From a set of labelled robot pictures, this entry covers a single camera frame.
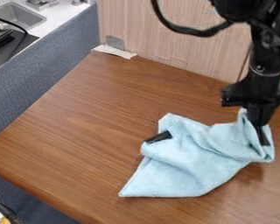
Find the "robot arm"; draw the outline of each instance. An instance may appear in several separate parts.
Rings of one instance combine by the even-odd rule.
[[[223,107],[247,109],[262,145],[269,141],[261,127],[270,121],[280,105],[280,0],[210,0],[226,19],[222,24],[201,31],[168,21],[161,13],[158,0],[151,0],[159,20],[174,32],[196,37],[211,37],[234,23],[251,27],[253,46],[246,78],[222,90]]]

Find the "paper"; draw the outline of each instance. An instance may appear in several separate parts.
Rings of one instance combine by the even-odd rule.
[[[97,52],[101,52],[101,53],[114,54],[114,55],[120,56],[120,57],[122,57],[126,60],[130,60],[131,58],[133,58],[137,55],[136,53],[125,52],[125,51],[119,50],[119,49],[114,48],[110,45],[99,45],[92,50],[97,51]]]

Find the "wooden table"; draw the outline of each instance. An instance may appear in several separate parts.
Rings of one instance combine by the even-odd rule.
[[[232,122],[224,83],[147,59],[92,53],[0,135],[0,176],[82,223],[280,224],[280,109],[276,162],[251,164],[206,196],[121,199],[140,142],[168,112]]]

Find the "light blue towel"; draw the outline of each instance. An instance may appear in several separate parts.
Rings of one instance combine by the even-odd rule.
[[[143,161],[119,192],[120,197],[197,197],[230,180],[251,162],[272,162],[275,149],[269,125],[262,127],[271,146],[261,146],[241,109],[236,123],[208,127],[168,114],[158,132],[172,139],[143,143]]]

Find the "microfiber cloth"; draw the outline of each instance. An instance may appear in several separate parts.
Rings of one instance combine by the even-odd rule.
[[[243,108],[235,123],[209,127],[167,114],[158,124],[158,132],[168,130],[172,138],[142,144],[143,161],[120,197],[198,197],[224,184],[249,163],[268,163],[275,158],[269,125],[262,131],[270,146],[261,146]]]

